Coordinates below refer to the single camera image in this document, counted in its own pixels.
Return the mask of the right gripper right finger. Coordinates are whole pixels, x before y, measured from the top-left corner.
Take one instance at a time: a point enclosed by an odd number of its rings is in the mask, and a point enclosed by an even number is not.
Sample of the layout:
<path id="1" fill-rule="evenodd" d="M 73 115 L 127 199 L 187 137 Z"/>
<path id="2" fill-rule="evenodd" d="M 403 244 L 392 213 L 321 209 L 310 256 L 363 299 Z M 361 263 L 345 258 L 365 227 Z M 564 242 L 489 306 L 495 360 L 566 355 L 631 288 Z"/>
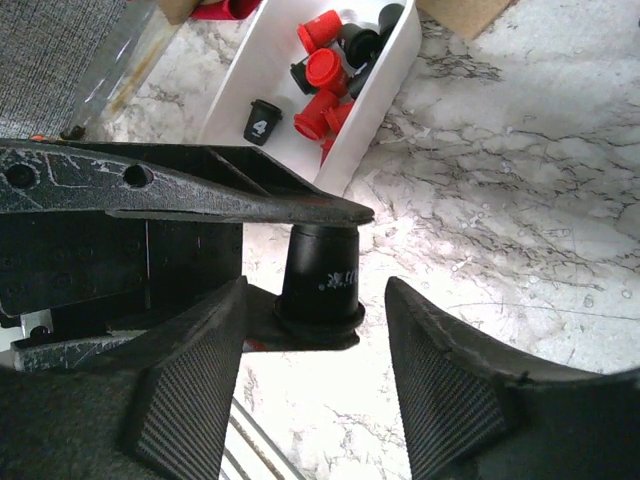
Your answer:
<path id="1" fill-rule="evenodd" d="M 635 479 L 639 372 L 598 374 L 511 347 L 398 278 L 390 351 L 416 479 Z"/>

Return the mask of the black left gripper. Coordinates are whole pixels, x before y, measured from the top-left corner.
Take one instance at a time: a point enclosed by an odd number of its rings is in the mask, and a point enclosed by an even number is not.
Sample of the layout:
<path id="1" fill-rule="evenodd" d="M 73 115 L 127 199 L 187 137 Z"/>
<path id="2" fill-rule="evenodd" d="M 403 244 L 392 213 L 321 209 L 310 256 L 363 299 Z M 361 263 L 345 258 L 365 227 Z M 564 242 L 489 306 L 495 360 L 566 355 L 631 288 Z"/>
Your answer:
<path id="1" fill-rule="evenodd" d="M 243 228 L 225 223 L 374 218 L 256 147 L 4 139 L 1 211 L 2 318 L 48 310 L 57 325 L 90 329 L 151 310 L 159 322 L 102 337 L 16 341 L 19 372 L 144 371 L 179 361 L 228 372 L 245 351 L 359 343 L 359 316 L 339 322 L 332 313 L 296 333 L 275 294 L 221 288 L 242 268 Z"/>

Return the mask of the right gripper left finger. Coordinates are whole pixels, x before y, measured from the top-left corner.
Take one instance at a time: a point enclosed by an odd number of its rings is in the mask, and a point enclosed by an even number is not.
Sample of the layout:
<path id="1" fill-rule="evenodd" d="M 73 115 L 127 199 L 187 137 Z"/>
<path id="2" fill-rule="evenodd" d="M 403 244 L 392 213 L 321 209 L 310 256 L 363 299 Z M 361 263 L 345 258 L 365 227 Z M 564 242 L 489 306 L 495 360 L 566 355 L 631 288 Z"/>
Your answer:
<path id="1" fill-rule="evenodd" d="M 239 363 L 1 373 L 5 479 L 215 479 Z"/>

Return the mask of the black coffee capsule number four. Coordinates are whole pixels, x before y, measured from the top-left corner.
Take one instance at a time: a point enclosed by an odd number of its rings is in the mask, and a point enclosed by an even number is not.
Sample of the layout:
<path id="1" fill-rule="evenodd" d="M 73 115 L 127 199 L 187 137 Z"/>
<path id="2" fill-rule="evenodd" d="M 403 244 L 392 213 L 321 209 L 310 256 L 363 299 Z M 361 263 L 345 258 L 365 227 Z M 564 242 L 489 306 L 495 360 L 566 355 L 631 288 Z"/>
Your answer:
<path id="1" fill-rule="evenodd" d="M 263 146 L 282 118 L 282 110 L 278 106 L 262 99 L 255 99 L 251 102 L 251 112 L 244 127 L 243 138 L 254 145 Z"/>

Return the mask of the white plastic storage basket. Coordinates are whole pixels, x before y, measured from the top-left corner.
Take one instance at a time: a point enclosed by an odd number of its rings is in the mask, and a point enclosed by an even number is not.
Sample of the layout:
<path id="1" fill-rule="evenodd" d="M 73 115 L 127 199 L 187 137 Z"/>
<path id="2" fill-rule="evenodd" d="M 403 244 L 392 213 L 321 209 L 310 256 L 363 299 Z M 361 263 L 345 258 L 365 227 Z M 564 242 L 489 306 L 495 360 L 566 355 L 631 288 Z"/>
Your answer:
<path id="1" fill-rule="evenodd" d="M 293 117 L 309 101 L 292 79 L 291 64 L 306 55 L 296 29 L 318 15 L 335 10 L 365 27 L 376 26 L 383 1 L 265 1 L 257 13 L 213 101 L 198 141 L 244 146 L 245 124 L 256 99 L 283 111 L 264 151 L 316 187 L 344 193 L 381 125 L 421 46 L 416 4 L 404 9 L 378 61 L 364 84 L 352 113 L 327 156 L 319 143 L 303 138 Z"/>

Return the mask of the black coffee capsule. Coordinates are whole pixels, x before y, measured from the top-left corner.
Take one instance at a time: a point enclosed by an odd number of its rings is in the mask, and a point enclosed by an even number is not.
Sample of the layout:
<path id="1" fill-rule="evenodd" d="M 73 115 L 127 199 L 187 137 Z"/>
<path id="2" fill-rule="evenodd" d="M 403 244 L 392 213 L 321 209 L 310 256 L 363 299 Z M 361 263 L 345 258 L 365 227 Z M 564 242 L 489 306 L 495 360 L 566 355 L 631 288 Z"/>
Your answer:
<path id="1" fill-rule="evenodd" d="M 344 24 L 340 29 L 337 43 L 344 52 L 347 63 L 354 69 L 358 69 L 377 56 L 391 36 L 403 12 L 402 4 L 387 4 L 378 14 L 377 31 L 354 23 Z"/>

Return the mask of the tan scouring pad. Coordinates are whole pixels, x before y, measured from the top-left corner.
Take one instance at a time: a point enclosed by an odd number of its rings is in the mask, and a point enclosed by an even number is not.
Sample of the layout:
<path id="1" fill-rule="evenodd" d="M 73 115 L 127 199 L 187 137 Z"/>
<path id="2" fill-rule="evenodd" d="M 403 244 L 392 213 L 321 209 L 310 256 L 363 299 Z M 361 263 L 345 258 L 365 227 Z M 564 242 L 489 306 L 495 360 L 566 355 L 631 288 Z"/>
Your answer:
<path id="1" fill-rule="evenodd" d="M 416 7 L 466 40 L 489 28 L 514 0 L 416 0 Z"/>

